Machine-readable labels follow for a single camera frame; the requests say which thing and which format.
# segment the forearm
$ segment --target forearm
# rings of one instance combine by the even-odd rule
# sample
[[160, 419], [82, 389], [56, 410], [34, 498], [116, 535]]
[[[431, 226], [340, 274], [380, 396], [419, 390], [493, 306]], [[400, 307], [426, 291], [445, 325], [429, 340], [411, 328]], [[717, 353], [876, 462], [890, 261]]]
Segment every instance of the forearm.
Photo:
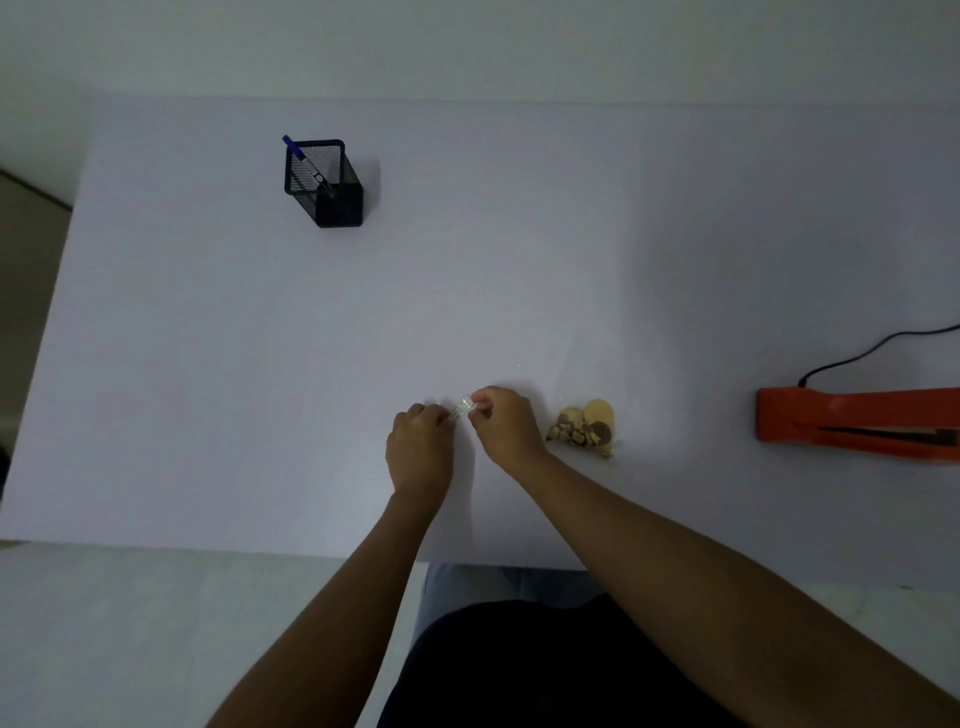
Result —
[[392, 498], [326, 586], [210, 720], [229, 726], [352, 726], [383, 660], [430, 514]]
[[664, 654], [747, 722], [958, 720], [948, 695], [742, 554], [552, 456], [511, 475]]

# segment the person's right hand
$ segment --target person's right hand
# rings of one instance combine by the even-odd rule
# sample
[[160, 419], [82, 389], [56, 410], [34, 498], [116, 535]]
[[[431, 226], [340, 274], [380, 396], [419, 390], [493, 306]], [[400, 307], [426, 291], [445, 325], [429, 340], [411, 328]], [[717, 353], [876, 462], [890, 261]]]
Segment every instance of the person's right hand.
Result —
[[471, 395], [470, 423], [490, 459], [509, 473], [547, 453], [530, 401], [512, 389], [484, 387]]

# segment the person's left hand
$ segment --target person's left hand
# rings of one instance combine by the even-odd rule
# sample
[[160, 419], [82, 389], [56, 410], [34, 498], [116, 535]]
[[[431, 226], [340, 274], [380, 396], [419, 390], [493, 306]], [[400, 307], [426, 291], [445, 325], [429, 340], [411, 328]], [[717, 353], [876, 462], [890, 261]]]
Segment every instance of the person's left hand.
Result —
[[397, 412], [387, 437], [387, 467], [396, 495], [431, 518], [440, 510], [453, 477], [450, 413], [439, 406], [414, 404]]

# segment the small transparent object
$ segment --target small transparent object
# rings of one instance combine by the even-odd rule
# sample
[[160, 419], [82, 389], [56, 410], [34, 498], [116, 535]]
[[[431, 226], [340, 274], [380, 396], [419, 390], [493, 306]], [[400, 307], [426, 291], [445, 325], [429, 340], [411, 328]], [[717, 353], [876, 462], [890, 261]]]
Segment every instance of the small transparent object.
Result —
[[450, 407], [450, 419], [456, 420], [461, 415], [467, 414], [475, 406], [476, 402], [474, 402], [470, 397], [464, 397], [461, 400], [457, 400], [457, 402]]

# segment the hand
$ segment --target hand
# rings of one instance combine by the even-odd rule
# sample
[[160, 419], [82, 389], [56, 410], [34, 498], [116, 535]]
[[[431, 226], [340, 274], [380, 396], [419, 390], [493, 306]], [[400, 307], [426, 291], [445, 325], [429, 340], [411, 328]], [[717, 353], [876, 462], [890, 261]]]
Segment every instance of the hand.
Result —
[[471, 395], [470, 423], [490, 459], [509, 473], [547, 454], [530, 401], [512, 389], [485, 387]]
[[438, 404], [414, 404], [397, 412], [387, 436], [387, 468], [396, 496], [432, 518], [453, 477], [450, 413]]

